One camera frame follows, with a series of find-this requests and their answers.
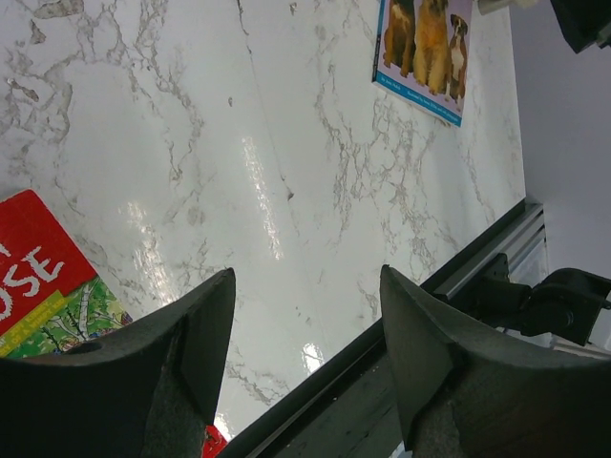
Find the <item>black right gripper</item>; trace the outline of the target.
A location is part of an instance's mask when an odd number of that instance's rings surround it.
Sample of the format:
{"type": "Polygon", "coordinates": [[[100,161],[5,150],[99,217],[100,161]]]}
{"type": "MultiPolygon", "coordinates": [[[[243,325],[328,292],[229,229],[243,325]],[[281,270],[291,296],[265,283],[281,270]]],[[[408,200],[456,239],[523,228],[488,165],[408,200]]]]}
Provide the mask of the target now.
{"type": "Polygon", "coordinates": [[[610,0],[552,0],[565,41],[574,53],[610,46],[610,0]]]}

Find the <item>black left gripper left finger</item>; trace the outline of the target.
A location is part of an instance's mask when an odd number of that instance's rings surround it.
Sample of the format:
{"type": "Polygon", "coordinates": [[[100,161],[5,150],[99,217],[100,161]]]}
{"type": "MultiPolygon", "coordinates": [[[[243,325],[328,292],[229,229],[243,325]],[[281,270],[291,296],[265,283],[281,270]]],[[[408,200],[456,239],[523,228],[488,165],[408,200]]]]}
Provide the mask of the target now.
{"type": "Polygon", "coordinates": [[[5,457],[199,457],[235,310],[225,269],[179,300],[62,354],[1,362],[5,457]]]}

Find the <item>Why Do Dogs Bark book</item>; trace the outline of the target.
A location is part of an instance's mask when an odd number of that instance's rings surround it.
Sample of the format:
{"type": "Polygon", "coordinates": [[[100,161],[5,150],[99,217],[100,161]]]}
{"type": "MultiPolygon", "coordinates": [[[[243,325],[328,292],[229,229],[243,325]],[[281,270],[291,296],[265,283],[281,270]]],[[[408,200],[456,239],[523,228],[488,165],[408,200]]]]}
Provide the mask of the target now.
{"type": "Polygon", "coordinates": [[[470,0],[380,3],[372,83],[446,124],[462,124],[470,0]]]}

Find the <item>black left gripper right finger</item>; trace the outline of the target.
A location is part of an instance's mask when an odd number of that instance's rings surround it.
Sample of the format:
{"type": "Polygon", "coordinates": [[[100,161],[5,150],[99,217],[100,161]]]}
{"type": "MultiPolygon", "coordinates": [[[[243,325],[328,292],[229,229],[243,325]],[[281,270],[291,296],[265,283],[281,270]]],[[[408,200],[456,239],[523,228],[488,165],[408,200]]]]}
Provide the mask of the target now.
{"type": "Polygon", "coordinates": [[[405,447],[416,457],[606,457],[610,364],[503,334],[380,273],[405,447]]]}

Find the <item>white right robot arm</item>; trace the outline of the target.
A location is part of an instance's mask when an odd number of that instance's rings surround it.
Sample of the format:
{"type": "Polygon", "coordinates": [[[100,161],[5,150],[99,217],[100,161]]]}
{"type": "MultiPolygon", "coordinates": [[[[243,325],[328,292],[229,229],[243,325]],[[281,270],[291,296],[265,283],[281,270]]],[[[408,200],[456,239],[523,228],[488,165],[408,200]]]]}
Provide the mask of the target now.
{"type": "Polygon", "coordinates": [[[537,1],[512,22],[526,192],[546,209],[551,273],[501,278],[494,261],[459,305],[532,337],[610,346],[610,5],[537,1]]]}

